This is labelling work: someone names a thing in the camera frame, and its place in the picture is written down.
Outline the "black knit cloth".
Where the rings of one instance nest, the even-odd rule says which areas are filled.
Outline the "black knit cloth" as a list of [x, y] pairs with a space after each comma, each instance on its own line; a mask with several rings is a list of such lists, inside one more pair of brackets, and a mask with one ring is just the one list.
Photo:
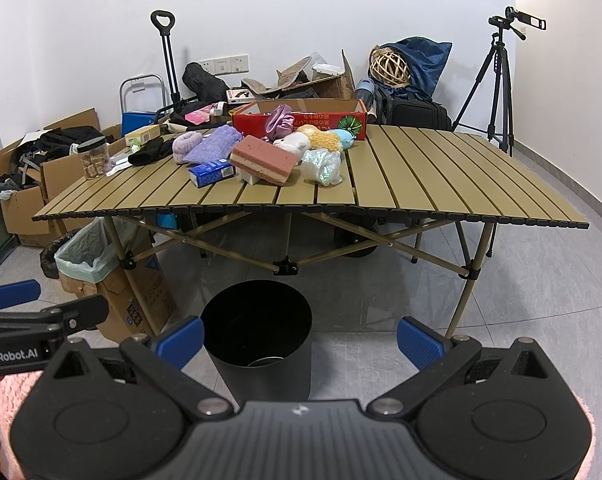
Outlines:
[[133, 167], [142, 167], [158, 162], [173, 153], [173, 140], [165, 140], [163, 136], [151, 139], [140, 150], [128, 156]]

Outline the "tan folding slat table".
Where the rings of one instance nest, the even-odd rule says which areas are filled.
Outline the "tan folding slat table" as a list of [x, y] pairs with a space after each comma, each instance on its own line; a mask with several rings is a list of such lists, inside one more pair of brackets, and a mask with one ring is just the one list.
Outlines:
[[188, 231], [165, 230], [166, 246], [187, 244], [232, 260], [240, 254], [206, 240], [252, 214], [304, 216], [357, 236], [357, 242], [261, 268], [293, 275], [303, 266], [386, 246], [458, 275], [465, 283], [450, 319], [456, 328], [501, 224], [587, 229], [587, 220], [544, 180], [482, 136], [370, 126], [344, 155], [342, 180], [323, 188], [292, 174], [283, 186], [238, 178], [205, 188], [184, 167], [162, 159], [111, 177], [80, 179], [36, 214], [40, 221], [100, 218], [158, 232], [157, 214], [186, 214]]

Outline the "red cardboard box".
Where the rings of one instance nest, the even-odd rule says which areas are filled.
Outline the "red cardboard box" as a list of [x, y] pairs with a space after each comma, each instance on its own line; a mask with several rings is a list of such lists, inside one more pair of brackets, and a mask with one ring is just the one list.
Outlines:
[[236, 109], [232, 125], [243, 134], [264, 136], [266, 122], [278, 106], [287, 105], [295, 127], [310, 124], [320, 130], [348, 130], [357, 141], [366, 139], [367, 110], [361, 100], [261, 100]]

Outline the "cardboard box with green liner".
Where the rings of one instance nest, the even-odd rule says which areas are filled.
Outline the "cardboard box with green liner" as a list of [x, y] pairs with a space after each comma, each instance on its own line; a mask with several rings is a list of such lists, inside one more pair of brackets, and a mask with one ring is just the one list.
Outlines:
[[63, 244], [54, 262], [66, 292], [107, 300], [109, 314], [97, 328], [110, 341], [121, 342], [138, 333], [153, 336], [176, 309], [158, 257], [150, 255], [125, 271], [101, 218]]

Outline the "woven rattan ball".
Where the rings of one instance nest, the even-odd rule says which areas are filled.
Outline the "woven rattan ball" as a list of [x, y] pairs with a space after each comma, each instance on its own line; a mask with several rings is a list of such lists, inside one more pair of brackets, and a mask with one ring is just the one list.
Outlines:
[[405, 59], [389, 47], [375, 47], [370, 52], [369, 75], [390, 88], [405, 88], [412, 75]]

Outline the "dark blue fabric bag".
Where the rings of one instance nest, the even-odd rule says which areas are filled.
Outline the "dark blue fabric bag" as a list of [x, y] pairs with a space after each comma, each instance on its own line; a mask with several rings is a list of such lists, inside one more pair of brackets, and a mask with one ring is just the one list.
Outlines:
[[381, 81], [378, 81], [378, 84], [388, 90], [391, 96], [431, 102], [453, 44], [449, 41], [436, 42], [429, 38], [412, 36], [382, 44], [381, 47], [391, 49], [407, 63], [410, 81], [407, 86], [398, 88]]

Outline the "pink layered sponge block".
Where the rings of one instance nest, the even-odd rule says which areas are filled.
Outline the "pink layered sponge block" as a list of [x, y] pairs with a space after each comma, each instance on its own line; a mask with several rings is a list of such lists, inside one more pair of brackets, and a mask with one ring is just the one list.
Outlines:
[[232, 149], [229, 160], [235, 167], [276, 185], [285, 185], [298, 163], [295, 154], [255, 136], [245, 136]]

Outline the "lilac fuzzy towel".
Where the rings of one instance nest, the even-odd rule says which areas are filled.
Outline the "lilac fuzzy towel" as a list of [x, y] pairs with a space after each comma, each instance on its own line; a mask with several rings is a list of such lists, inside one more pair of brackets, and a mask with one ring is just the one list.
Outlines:
[[172, 154], [174, 162], [181, 165], [185, 157], [203, 140], [203, 134], [199, 131], [186, 131], [173, 140]]

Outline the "iridescent plastic bag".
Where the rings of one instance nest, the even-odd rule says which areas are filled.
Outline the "iridescent plastic bag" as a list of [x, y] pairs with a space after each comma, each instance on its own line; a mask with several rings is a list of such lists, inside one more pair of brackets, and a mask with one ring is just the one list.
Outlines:
[[308, 150], [301, 159], [301, 177], [325, 188], [338, 185], [342, 181], [340, 169], [340, 153], [329, 151], [326, 148]]

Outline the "blue tissue pack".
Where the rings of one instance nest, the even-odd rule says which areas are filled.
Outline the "blue tissue pack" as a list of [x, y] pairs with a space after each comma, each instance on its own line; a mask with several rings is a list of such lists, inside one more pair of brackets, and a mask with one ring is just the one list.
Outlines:
[[188, 167], [189, 177], [197, 188], [232, 178], [236, 174], [236, 168], [228, 159], [216, 159], [200, 165]]

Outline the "black suitcase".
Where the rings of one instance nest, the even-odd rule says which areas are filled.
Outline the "black suitcase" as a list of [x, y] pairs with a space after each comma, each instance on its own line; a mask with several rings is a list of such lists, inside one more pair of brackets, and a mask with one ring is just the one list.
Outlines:
[[378, 124], [452, 130], [450, 116], [441, 104], [418, 99], [394, 98], [383, 89], [377, 90], [376, 99]]

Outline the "clear jar with black lid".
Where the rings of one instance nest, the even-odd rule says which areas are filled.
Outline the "clear jar with black lid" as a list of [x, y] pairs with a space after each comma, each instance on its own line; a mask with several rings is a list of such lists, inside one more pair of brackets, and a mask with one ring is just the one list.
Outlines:
[[104, 136], [81, 143], [76, 151], [86, 179], [102, 177], [109, 171], [109, 149]]

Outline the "white wall socket strip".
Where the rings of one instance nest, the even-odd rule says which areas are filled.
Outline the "white wall socket strip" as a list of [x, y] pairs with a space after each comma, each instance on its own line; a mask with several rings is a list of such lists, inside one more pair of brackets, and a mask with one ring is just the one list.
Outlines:
[[212, 75], [245, 74], [250, 70], [249, 55], [236, 54], [199, 60], [199, 65]]

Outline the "yellow small carton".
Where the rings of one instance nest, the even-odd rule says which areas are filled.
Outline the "yellow small carton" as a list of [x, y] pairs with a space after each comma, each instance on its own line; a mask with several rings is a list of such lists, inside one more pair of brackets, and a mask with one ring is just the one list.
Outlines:
[[146, 125], [141, 128], [138, 128], [134, 131], [126, 133], [124, 136], [125, 143], [127, 146], [130, 146], [130, 141], [133, 139], [138, 139], [141, 143], [141, 146], [146, 144], [152, 139], [157, 138], [161, 135], [161, 126], [160, 125]]

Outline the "purple woven drawstring pouch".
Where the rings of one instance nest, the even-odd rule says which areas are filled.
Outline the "purple woven drawstring pouch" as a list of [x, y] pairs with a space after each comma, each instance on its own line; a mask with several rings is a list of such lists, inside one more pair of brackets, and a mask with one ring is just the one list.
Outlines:
[[234, 147], [242, 140], [243, 134], [233, 126], [220, 126], [205, 136], [184, 156], [184, 163], [202, 165], [220, 159], [228, 159]]

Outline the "black round trash bin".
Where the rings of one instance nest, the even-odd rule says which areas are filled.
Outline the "black round trash bin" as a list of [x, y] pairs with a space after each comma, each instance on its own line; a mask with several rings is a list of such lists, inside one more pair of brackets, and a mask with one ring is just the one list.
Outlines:
[[238, 404], [308, 399], [313, 311], [294, 287], [233, 284], [206, 304], [201, 319], [205, 349]]

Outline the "white and yellow plush toy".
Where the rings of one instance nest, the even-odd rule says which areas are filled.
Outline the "white and yellow plush toy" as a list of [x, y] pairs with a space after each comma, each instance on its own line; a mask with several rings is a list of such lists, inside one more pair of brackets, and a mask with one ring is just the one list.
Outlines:
[[306, 151], [321, 148], [330, 152], [342, 152], [344, 149], [343, 142], [335, 131], [319, 130], [313, 125], [302, 125], [299, 129], [276, 140], [274, 145], [299, 156]]

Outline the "black rolled bag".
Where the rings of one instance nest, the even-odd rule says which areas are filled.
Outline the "black rolled bag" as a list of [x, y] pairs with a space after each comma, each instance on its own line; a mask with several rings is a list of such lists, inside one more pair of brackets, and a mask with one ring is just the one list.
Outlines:
[[226, 100], [226, 82], [209, 73], [198, 62], [186, 65], [182, 82], [201, 102], [211, 104]]

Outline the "pink satin cloth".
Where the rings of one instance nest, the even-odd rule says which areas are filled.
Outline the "pink satin cloth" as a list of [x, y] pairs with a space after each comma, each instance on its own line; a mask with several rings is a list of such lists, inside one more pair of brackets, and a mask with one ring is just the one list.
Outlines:
[[277, 106], [268, 116], [265, 124], [265, 136], [270, 142], [283, 139], [294, 131], [294, 117], [290, 105]]

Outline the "open brown cardboard box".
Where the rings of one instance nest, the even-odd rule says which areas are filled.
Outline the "open brown cardboard box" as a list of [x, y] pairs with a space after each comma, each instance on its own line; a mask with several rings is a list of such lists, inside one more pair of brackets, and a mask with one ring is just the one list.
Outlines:
[[243, 78], [241, 84], [258, 100], [349, 100], [355, 93], [352, 69], [344, 51], [341, 51], [340, 65], [327, 64], [320, 54], [314, 52], [284, 70], [278, 70], [273, 86], [252, 78]]

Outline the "blue water bottle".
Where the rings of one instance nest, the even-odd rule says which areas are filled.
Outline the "blue water bottle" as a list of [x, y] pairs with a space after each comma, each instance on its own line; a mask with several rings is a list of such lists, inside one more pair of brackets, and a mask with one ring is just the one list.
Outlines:
[[364, 78], [358, 82], [355, 99], [363, 102], [368, 116], [376, 116], [376, 86], [372, 80]]

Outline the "light blue plush toy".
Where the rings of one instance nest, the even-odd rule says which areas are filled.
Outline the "light blue plush toy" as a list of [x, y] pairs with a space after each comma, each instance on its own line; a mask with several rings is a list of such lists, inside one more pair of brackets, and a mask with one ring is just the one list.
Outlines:
[[332, 129], [330, 130], [330, 133], [334, 133], [338, 136], [343, 151], [349, 150], [356, 140], [356, 135], [345, 129]]

